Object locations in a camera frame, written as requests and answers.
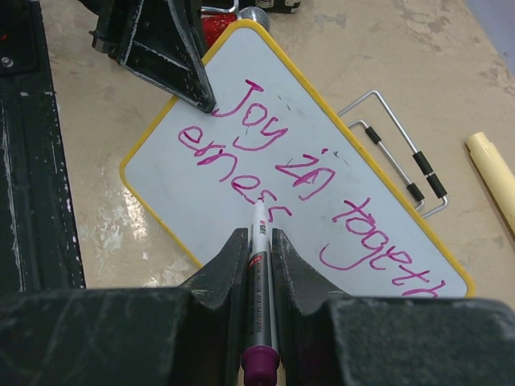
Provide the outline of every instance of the whiteboard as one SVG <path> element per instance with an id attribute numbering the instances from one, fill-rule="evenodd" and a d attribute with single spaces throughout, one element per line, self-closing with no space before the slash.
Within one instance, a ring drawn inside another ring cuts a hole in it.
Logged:
<path id="1" fill-rule="evenodd" d="M 249 227 L 263 196 L 274 228 L 351 295 L 472 294 L 459 263 L 256 23 L 233 23 L 204 62 L 213 113 L 173 98 L 121 167 L 198 265 Z"/>

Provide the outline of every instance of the screw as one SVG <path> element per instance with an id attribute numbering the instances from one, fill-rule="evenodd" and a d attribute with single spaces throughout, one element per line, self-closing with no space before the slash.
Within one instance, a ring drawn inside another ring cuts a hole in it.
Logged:
<path id="1" fill-rule="evenodd" d="M 13 64 L 14 64 L 13 60 L 8 58 L 7 56 L 4 56 L 1 61 L 2 61 L 3 67 L 5 67 L 5 68 L 13 67 Z"/>

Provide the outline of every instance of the purple marker end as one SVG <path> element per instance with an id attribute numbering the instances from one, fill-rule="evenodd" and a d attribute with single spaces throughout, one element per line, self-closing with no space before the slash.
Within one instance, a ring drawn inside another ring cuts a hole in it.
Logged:
<path id="1" fill-rule="evenodd" d="M 253 346 L 245 350 L 241 361 L 245 386 L 275 386 L 279 354 L 268 346 Z"/>

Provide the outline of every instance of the yellow border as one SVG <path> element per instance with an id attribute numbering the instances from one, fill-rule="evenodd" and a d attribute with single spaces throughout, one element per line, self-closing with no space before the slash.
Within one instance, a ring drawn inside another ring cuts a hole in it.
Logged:
<path id="1" fill-rule="evenodd" d="M 224 31 L 221 37 L 213 44 L 211 49 L 203 58 L 204 65 L 212 59 L 212 57 L 218 52 L 218 50 L 222 47 L 225 41 L 229 38 L 229 36 L 239 28 L 250 28 L 256 31 L 265 43 L 271 48 L 274 54 L 282 61 L 282 63 L 286 66 L 286 68 L 293 74 L 295 79 L 306 89 L 309 95 L 315 100 L 315 102 L 320 106 L 320 108 L 328 115 L 331 119 L 332 123 L 341 131 L 341 133 L 347 138 L 347 140 L 351 143 L 354 149 L 360 154 L 360 156 L 369 164 L 370 168 L 376 173 L 376 175 L 381 179 L 381 181 L 389 188 L 395 198 L 401 203 L 401 205 L 406 209 L 408 213 L 410 213 L 411 217 L 417 222 L 418 226 L 426 233 L 429 239 L 435 244 L 436 248 L 445 256 L 447 261 L 452 265 L 455 271 L 463 278 L 465 284 L 467 285 L 467 293 L 465 296 L 470 297 L 473 296 L 476 292 L 476 285 L 474 281 L 470 278 L 468 273 L 463 269 L 463 267 L 459 264 L 459 262 L 452 256 L 451 252 L 447 249 L 447 247 L 443 244 L 443 242 L 436 236 L 436 234 L 432 231 L 426 221 L 422 219 L 422 217 L 415 211 L 410 202 L 406 199 L 406 197 L 398 190 L 398 188 L 393 184 L 392 180 L 385 174 L 384 171 L 377 165 L 372 156 L 361 146 L 361 144 L 357 141 L 354 134 L 348 129 L 348 127 L 338 118 L 336 113 L 332 111 L 329 105 L 322 99 L 322 97 L 315 91 L 313 86 L 304 78 L 303 74 L 295 67 L 295 65 L 291 62 L 291 60 L 286 56 L 286 54 L 282 51 L 279 45 L 272 39 L 272 37 L 262 28 L 259 24 L 252 22 L 250 20 L 240 20 L 235 23 L 230 24 L 230 26 Z M 120 165 L 120 176 L 122 177 L 122 182 L 130 190 L 130 192 L 139 200 L 140 203 L 151 213 L 151 215 L 165 228 L 165 230 L 171 235 L 171 237 L 180 245 L 180 247 L 188 254 L 188 256 L 199 266 L 202 264 L 197 260 L 197 258 L 192 254 L 192 252 L 182 243 L 182 241 L 165 225 L 165 223 L 157 216 L 157 214 L 150 208 L 150 206 L 142 199 L 142 197 L 132 188 L 132 186 L 127 182 L 125 176 L 125 168 L 127 163 L 132 159 L 132 157 L 136 154 L 142 144 L 146 141 L 146 139 L 152 134 L 154 129 L 157 127 L 159 122 L 168 114 L 168 112 L 173 108 L 175 103 L 179 98 L 174 96 L 170 99 L 170 101 L 165 105 L 161 113 L 152 121 L 149 128 L 145 131 L 141 138 L 139 138 L 138 142 L 134 146 L 134 148 L 123 158 L 122 164 Z"/>

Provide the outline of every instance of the beige tabletop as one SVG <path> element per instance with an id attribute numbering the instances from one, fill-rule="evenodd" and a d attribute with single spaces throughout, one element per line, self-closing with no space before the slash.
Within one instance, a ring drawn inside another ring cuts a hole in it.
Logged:
<path id="1" fill-rule="evenodd" d="M 177 285 L 196 267 L 118 174 L 169 96 L 91 48 L 96 17 L 79 2 L 41 5 L 88 287 Z M 464 147 L 484 131 L 515 170 L 515 79 L 464 3 L 303 0 L 297 14 L 272 16 L 271 34 L 334 110 L 370 89 L 383 93 L 449 192 L 448 209 L 429 224 L 477 296 L 515 308 L 515 242 Z M 344 120 L 357 118 L 377 128 L 430 197 L 378 104 Z"/>

